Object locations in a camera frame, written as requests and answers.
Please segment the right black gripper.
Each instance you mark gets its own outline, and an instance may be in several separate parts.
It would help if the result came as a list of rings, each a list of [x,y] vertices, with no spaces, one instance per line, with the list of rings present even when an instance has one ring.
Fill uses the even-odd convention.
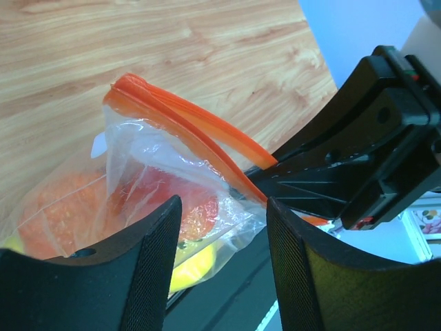
[[[368,148],[367,180],[350,179]],[[440,83],[417,56],[377,46],[274,156],[277,165],[246,173],[267,197],[373,229],[440,186]]]

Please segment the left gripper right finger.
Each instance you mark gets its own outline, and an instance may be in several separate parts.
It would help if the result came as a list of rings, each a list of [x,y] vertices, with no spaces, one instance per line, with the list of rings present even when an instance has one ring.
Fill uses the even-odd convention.
[[[439,330],[440,261],[359,250],[275,199],[267,233],[284,330]]]

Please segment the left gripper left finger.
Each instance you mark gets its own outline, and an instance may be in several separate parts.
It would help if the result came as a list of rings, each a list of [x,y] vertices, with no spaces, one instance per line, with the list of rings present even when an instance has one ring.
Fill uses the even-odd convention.
[[[151,214],[70,257],[1,251],[2,330],[160,330],[182,203]]]

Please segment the fake persimmon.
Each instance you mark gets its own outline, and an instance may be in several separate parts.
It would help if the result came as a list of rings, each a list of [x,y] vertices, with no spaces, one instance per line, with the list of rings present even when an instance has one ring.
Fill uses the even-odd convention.
[[[177,195],[182,202],[180,241],[198,241],[213,230],[218,198],[213,190],[153,167],[139,170],[121,186],[118,211],[130,225]]]

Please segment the orange zip top bag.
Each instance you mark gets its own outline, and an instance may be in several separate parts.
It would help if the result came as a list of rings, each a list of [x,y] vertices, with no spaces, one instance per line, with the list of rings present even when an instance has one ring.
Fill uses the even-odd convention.
[[[105,132],[21,200],[1,246],[50,259],[122,231],[170,197],[182,201],[170,292],[214,276],[265,227],[266,196],[237,159],[276,159],[228,122],[127,73],[103,99]]]

